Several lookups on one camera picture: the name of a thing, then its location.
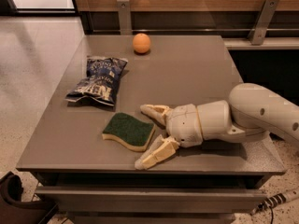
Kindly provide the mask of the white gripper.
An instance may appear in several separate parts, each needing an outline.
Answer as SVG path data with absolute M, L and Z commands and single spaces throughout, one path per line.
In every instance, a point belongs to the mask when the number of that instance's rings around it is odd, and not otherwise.
M 224 140 L 233 129 L 230 107 L 224 100 L 204 105 L 181 105 L 172 111 L 167 105 L 142 105 L 140 110 L 161 125 L 166 125 L 170 136 L 163 138 L 159 135 L 152 142 L 135 162 L 137 170 L 148 170 L 170 158 L 179 146 L 193 147 L 205 140 Z

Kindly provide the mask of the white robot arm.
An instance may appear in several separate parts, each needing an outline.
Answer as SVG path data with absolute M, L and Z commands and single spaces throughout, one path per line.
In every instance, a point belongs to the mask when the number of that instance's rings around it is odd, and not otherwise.
M 148 170 L 179 148 L 199 146 L 206 140 L 243 143 L 259 141 L 273 133 L 299 144 L 299 106 L 253 83 L 236 85 L 228 100 L 175 108 L 142 105 L 140 110 L 163 125 L 168 136 L 158 136 L 153 141 L 135 162 L 137 170 Z

